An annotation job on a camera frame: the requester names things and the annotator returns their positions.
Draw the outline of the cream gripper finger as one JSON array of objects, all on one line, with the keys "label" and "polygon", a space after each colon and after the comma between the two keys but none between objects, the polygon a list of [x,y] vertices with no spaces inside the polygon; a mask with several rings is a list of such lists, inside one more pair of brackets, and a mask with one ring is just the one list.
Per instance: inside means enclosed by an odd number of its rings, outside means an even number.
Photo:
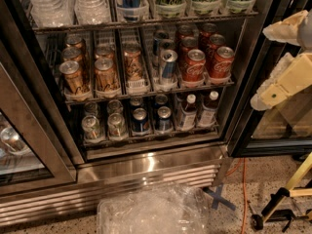
[{"label": "cream gripper finger", "polygon": [[260,85],[260,87],[256,90],[256,93],[250,100],[251,107],[257,111],[263,111],[270,109],[271,106],[267,105],[263,99],[260,97],[270,85],[274,84],[277,80],[278,76],[281,75],[292,63],[294,57],[290,53],[285,53],[285,55],[280,58],[276,66],[271,71],[269,77]]},{"label": "cream gripper finger", "polygon": [[307,15],[308,12],[306,10],[300,11],[284,20],[266,26],[262,30],[262,33],[270,41],[289,43],[298,46],[298,29]]}]

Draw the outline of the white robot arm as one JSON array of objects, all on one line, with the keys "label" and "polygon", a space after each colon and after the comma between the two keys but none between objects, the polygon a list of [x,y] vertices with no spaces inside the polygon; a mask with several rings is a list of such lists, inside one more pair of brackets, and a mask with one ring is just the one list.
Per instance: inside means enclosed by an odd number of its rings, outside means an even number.
[{"label": "white robot arm", "polygon": [[303,10],[270,24],[262,33],[270,41],[289,43],[303,52],[296,57],[285,53],[280,58],[250,100],[257,111],[271,109],[312,85],[312,11]]}]

